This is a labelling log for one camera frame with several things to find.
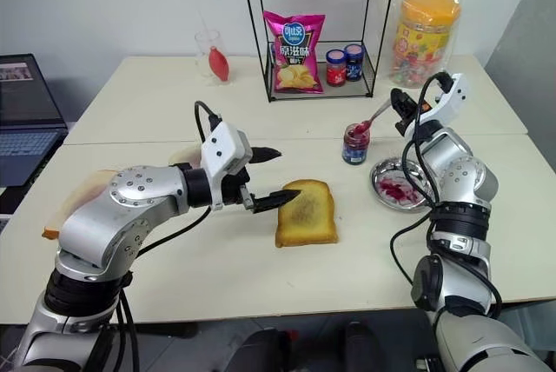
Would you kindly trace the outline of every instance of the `white bread slice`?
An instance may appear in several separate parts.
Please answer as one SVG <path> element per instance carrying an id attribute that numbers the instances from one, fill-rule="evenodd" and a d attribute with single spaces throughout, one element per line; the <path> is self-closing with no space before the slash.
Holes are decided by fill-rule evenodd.
<path id="1" fill-rule="evenodd" d="M 192 168 L 199 168 L 201 165 L 201 145 L 196 143 L 175 152 L 168 160 L 168 165 L 177 163 L 189 163 Z"/>
<path id="2" fill-rule="evenodd" d="M 113 176 L 117 174 L 115 170 L 98 170 L 90 174 L 85 181 L 74 189 L 64 200 L 60 209 L 52 215 L 44 226 L 43 237 L 55 240 L 60 235 L 60 230 L 64 222 L 79 207 L 97 198 L 106 188 Z"/>
<path id="3" fill-rule="evenodd" d="M 301 193 L 278 210 L 277 248 L 338 243 L 334 199 L 326 183 L 301 179 L 285 185 L 283 189 L 300 189 Z"/>

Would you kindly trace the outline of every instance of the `tabletop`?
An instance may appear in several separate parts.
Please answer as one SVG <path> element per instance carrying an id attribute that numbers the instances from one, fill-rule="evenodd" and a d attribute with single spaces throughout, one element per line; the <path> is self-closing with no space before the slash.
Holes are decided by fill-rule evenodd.
<path id="1" fill-rule="evenodd" d="M 350 123 L 369 118 L 389 98 L 393 83 L 377 79 L 373 98 L 269 103 L 254 57 L 232 56 L 231 82 L 207 86 L 192 57 L 126 58 L 98 93 L 66 144 L 192 141 L 193 103 L 203 100 L 242 127 L 251 139 L 340 138 Z M 453 56 L 448 70 L 463 72 L 472 87 L 451 126 L 461 135 L 525 134 L 526 127 L 473 56 Z M 431 87 L 431 96 L 440 92 Z M 408 90 L 417 99 L 418 90 Z M 398 137 L 400 118 L 387 110 L 373 123 L 374 137 Z"/>
<path id="2" fill-rule="evenodd" d="M 556 297 L 553 192 L 556 175 L 528 136 L 463 136 L 498 177 L 487 240 L 492 270 L 506 302 Z M 393 233 L 422 216 L 384 207 L 368 181 L 373 164 L 399 156 L 401 139 L 375 139 L 368 159 L 350 166 L 334 139 L 251 142 L 283 156 L 249 165 L 251 192 L 263 196 L 294 179 L 330 186 L 340 242 L 275 247 L 276 211 L 253 215 L 242 206 L 215 212 L 201 225 L 141 259 L 132 270 L 128 297 L 138 322 L 179 322 L 411 307 L 410 288 L 392 261 Z M 26 323 L 54 268 L 57 242 L 41 237 L 63 199 L 91 172 L 134 164 L 164 165 L 192 143 L 130 143 L 62 146 L 6 230 L 0 235 L 0 323 Z M 191 223 L 192 209 L 159 226 L 145 244 Z M 425 227 L 398 243 L 403 266 L 413 272 L 427 253 Z"/>

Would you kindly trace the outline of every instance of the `glass cup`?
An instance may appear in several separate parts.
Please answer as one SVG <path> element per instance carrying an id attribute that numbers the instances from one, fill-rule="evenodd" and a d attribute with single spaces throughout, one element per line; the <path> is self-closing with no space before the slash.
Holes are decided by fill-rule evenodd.
<path id="1" fill-rule="evenodd" d="M 197 69 L 209 85 L 221 85 L 229 80 L 228 60 L 224 54 L 218 30 L 204 30 L 195 34 Z"/>

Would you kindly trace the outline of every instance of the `black cable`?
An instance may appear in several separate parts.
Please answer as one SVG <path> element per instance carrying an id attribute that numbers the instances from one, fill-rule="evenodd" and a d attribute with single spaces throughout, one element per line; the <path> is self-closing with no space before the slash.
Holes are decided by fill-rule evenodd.
<path id="1" fill-rule="evenodd" d="M 403 269 L 403 267 L 401 266 L 400 261 L 398 260 L 398 256 L 396 256 L 396 251 L 394 249 L 394 243 L 396 241 L 396 239 L 398 237 L 400 237 L 401 235 L 406 234 L 408 231 L 411 231 L 413 229 L 416 229 L 417 227 L 421 226 L 429 217 L 431 213 L 428 212 L 425 216 L 423 216 L 422 218 L 420 218 L 419 220 L 417 220 L 415 223 L 413 223 L 411 226 L 407 226 L 406 228 L 400 230 L 399 232 L 397 232 L 395 235 L 392 236 L 392 238 L 390 239 L 390 253 L 392 254 L 392 258 L 394 259 L 394 262 L 396 263 L 396 265 L 398 266 L 398 269 L 400 270 L 400 272 L 406 277 L 407 281 L 413 285 L 414 282 L 412 281 L 411 277 L 407 274 L 407 272 Z"/>
<path id="2" fill-rule="evenodd" d="M 436 223 L 430 223 L 429 226 L 428 226 L 427 236 L 426 236 L 426 239 L 425 239 L 425 243 L 427 244 L 427 248 L 429 248 L 429 243 L 431 242 L 431 236 L 433 235 L 433 229 L 435 227 L 436 227 Z"/>
<path id="3" fill-rule="evenodd" d="M 414 140 L 415 140 L 415 155 L 417 156 L 417 160 L 419 161 L 419 165 L 425 174 L 425 177 L 431 184 L 431 188 L 433 189 L 434 200 L 438 202 L 440 200 L 440 194 L 438 192 L 438 187 L 436 186 L 436 181 L 431 176 L 428 168 L 425 164 L 425 160 L 423 159 L 423 155 L 420 151 L 420 138 L 419 138 L 419 131 L 420 131 L 420 115 L 423 110 L 423 103 L 425 102 L 425 95 L 427 93 L 428 87 L 432 81 L 435 79 L 444 79 L 446 77 L 446 72 L 437 72 L 434 75 L 431 75 L 423 84 L 423 88 L 420 90 L 419 101 L 417 102 L 417 113 L 415 114 L 415 129 L 414 129 Z"/>
<path id="4" fill-rule="evenodd" d="M 137 341 L 137 330 L 133 323 L 133 316 L 131 309 L 129 309 L 128 299 L 125 296 L 125 291 L 120 291 L 120 302 L 122 304 L 123 313 L 128 323 L 129 339 L 131 340 L 131 359 L 133 365 L 133 372 L 139 372 L 139 342 Z"/>
<path id="5" fill-rule="evenodd" d="M 409 168 L 407 167 L 407 153 L 409 153 L 409 150 L 414 144 L 415 140 L 410 140 L 406 144 L 406 147 L 403 149 L 403 152 L 401 154 L 401 170 L 403 170 L 403 174 L 406 176 L 406 179 L 411 184 L 411 186 L 427 200 L 427 205 L 430 208 L 433 208 L 435 205 L 435 201 L 433 201 L 433 198 L 431 198 L 431 196 L 423 188 L 421 188 L 409 174 Z"/>
<path id="6" fill-rule="evenodd" d="M 120 331 L 120 347 L 118 348 L 118 357 L 116 358 L 116 363 L 114 364 L 114 372 L 118 372 L 122 367 L 123 355 L 125 354 L 126 334 L 122 315 L 122 304 L 120 302 L 116 306 L 116 317 L 118 319 L 118 328 Z"/>
<path id="7" fill-rule="evenodd" d="M 496 301 L 496 303 L 494 304 L 494 308 L 493 308 L 492 313 L 490 314 L 490 317 L 493 318 L 493 319 L 497 319 L 500 316 L 500 312 L 502 311 L 502 296 L 500 295 L 500 292 L 496 289 L 496 287 L 493 285 L 493 283 L 490 282 L 488 280 L 488 278 L 483 276 L 480 272 L 478 272 L 475 269 L 473 269 L 472 267 L 468 266 L 466 263 L 463 263 L 456 256 L 454 256 L 451 253 L 445 251 L 444 249 L 435 249 L 434 251 L 436 253 L 438 253 L 440 256 L 442 256 L 443 258 L 457 264 L 458 266 L 462 267 L 467 272 L 469 272 L 470 274 L 475 276 L 477 279 L 479 279 L 483 283 L 483 285 L 485 285 L 490 290 L 490 292 L 493 293 L 494 300 Z"/>
<path id="8" fill-rule="evenodd" d="M 197 130 L 199 130 L 199 136 L 201 137 L 201 142 L 204 142 L 205 134 L 202 131 L 201 118 L 199 117 L 200 107 L 207 112 L 208 116 L 216 116 L 216 114 L 203 101 L 195 101 L 195 123 L 197 125 Z"/>
<path id="9" fill-rule="evenodd" d="M 161 244 L 164 244 L 165 242 L 169 242 L 172 239 L 175 239 L 176 237 L 182 235 L 183 233 L 186 233 L 188 231 L 190 231 L 191 229 L 193 229 L 195 226 L 197 226 L 200 222 L 202 222 L 205 218 L 207 218 L 207 216 L 210 214 L 210 207 L 207 207 L 207 209 L 205 209 L 205 212 L 201 214 L 201 216 L 199 218 L 197 218 L 194 222 L 192 222 L 190 225 L 185 226 L 183 229 L 177 230 L 175 233 L 172 233 L 169 236 L 166 236 L 160 240 L 157 240 L 154 243 L 151 243 L 149 246 L 139 250 L 139 253 L 137 254 L 137 257 L 147 253 L 148 251 L 160 246 Z"/>
<path id="10" fill-rule="evenodd" d="M 438 328 L 438 323 L 440 322 L 440 318 L 442 317 L 442 315 L 444 313 L 446 313 L 448 311 L 448 306 L 445 305 L 444 307 L 442 307 L 441 309 L 439 309 L 436 312 L 436 317 L 434 318 L 434 322 L 433 322 L 433 334 L 436 335 L 436 329 Z"/>

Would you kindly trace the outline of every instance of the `toasted bread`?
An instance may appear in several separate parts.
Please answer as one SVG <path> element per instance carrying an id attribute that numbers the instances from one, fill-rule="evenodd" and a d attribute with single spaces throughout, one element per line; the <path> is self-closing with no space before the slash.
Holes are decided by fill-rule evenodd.
<path id="1" fill-rule="evenodd" d="M 300 189 L 301 193 L 278 210 L 277 248 L 338 242 L 334 199 L 326 183 L 300 179 L 283 189 Z"/>
<path id="2" fill-rule="evenodd" d="M 52 215 L 44 226 L 43 237 L 56 240 L 60 235 L 63 223 L 79 207 L 97 198 L 106 188 L 110 179 L 117 174 L 114 170 L 98 170 L 90 174 L 79 187 L 69 194 L 62 206 Z"/>

